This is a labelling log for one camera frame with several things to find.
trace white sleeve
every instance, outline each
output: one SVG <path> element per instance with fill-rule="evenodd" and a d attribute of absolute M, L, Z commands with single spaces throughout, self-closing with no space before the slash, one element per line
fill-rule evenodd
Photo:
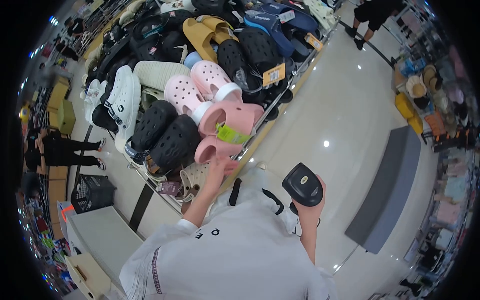
<path fill-rule="evenodd" d="M 315 267 L 310 286 L 308 300 L 338 300 L 335 281 L 323 268 Z"/>
<path fill-rule="evenodd" d="M 149 289 L 146 282 L 151 276 L 151 265 L 154 253 L 161 246 L 193 234 L 197 230 L 190 221 L 181 219 L 175 225 L 162 224 L 132 254 L 120 272 L 120 282 L 129 299 L 136 299 L 138 294 L 145 294 Z"/>

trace yellow price tag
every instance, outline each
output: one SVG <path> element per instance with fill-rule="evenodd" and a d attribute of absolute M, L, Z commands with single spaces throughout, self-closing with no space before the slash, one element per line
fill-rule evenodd
<path fill-rule="evenodd" d="M 273 84 L 285 78 L 285 63 L 264 72 L 263 86 Z"/>
<path fill-rule="evenodd" d="M 218 134 L 216 135 L 220 140 L 227 142 L 229 144 L 243 144 L 248 141 L 252 136 L 248 134 L 242 134 L 236 132 L 234 129 L 228 127 L 227 125 L 221 126 L 219 123 L 216 124 L 216 129 Z"/>
<path fill-rule="evenodd" d="M 322 44 L 321 41 L 319 41 L 315 36 L 313 36 L 313 34 L 311 34 L 310 32 L 307 33 L 307 35 L 305 36 L 305 41 L 307 43 L 309 43 L 310 45 L 312 45 L 312 47 L 314 47 L 317 51 L 320 51 L 322 50 L 322 47 L 324 46 Z"/>

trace person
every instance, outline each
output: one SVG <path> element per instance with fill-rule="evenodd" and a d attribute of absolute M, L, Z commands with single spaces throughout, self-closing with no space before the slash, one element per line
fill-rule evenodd
<path fill-rule="evenodd" d="M 360 0 L 361 5 L 354 10 L 355 18 L 353 27 L 345 27 L 349 36 L 354 38 L 358 50 L 362 50 L 363 44 L 368 42 L 376 30 L 380 29 L 389 16 L 396 15 L 402 11 L 404 5 L 402 0 Z M 356 39 L 357 29 L 360 23 L 368 21 L 368 30 L 363 39 Z"/>
<path fill-rule="evenodd" d="M 97 166 L 105 170 L 106 166 L 100 158 L 80 156 L 74 151 L 101 151 L 106 138 L 100 142 L 79 142 L 62 138 L 59 131 L 48 134 L 46 129 L 30 129 L 24 143 L 24 159 L 27 168 L 38 174 L 46 174 L 47 166 Z"/>
<path fill-rule="evenodd" d="M 41 190 L 40 179 L 35 172 L 26 172 L 22 176 L 21 190 L 26 199 L 39 198 Z"/>
<path fill-rule="evenodd" d="M 65 43 L 61 41 L 60 37 L 54 39 L 53 42 L 55 43 L 55 49 L 60 52 L 60 54 L 67 58 L 73 59 L 74 61 L 78 61 L 78 55 L 75 50 L 65 45 Z"/>
<path fill-rule="evenodd" d="M 44 63 L 40 64 L 40 72 L 38 72 L 38 85 L 46 88 L 54 87 L 57 84 L 58 77 L 62 76 L 71 80 L 73 73 L 62 69 L 58 65 L 51 65 L 46 67 Z"/>
<path fill-rule="evenodd" d="M 67 34 L 73 37 L 82 36 L 82 33 L 85 31 L 85 21 L 82 18 L 76 18 L 72 20 L 69 17 L 65 20 L 65 27 L 67 27 Z"/>
<path fill-rule="evenodd" d="M 325 198 L 314 207 L 292 199 L 299 239 L 293 234 L 297 217 L 263 193 L 266 166 L 260 163 L 238 189 L 219 195 L 205 217 L 224 175 L 237 166 L 229 157 L 214 157 L 183 218 L 160 225 L 127 260 L 120 282 L 128 299 L 337 299 L 333 278 L 315 267 Z"/>

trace green price tag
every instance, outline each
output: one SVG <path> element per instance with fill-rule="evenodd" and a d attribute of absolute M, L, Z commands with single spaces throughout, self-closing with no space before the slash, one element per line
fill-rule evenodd
<path fill-rule="evenodd" d="M 218 130 L 218 134 L 216 136 L 220 140 L 230 144 L 242 144 L 252 137 L 248 134 L 236 132 L 227 125 L 221 126 L 219 123 L 216 124 L 216 129 Z"/>

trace black pants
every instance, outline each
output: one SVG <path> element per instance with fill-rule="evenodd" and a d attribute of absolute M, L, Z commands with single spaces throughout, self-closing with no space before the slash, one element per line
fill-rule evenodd
<path fill-rule="evenodd" d="M 74 151 L 98 150 L 100 142 L 79 142 L 71 139 L 57 139 L 54 147 L 49 152 L 51 163 L 49 166 L 98 166 L 98 160 L 94 156 L 80 156 Z"/>
<path fill-rule="evenodd" d="M 62 52 L 63 56 L 73 59 L 74 61 L 78 61 L 77 53 L 70 47 L 67 47 Z"/>

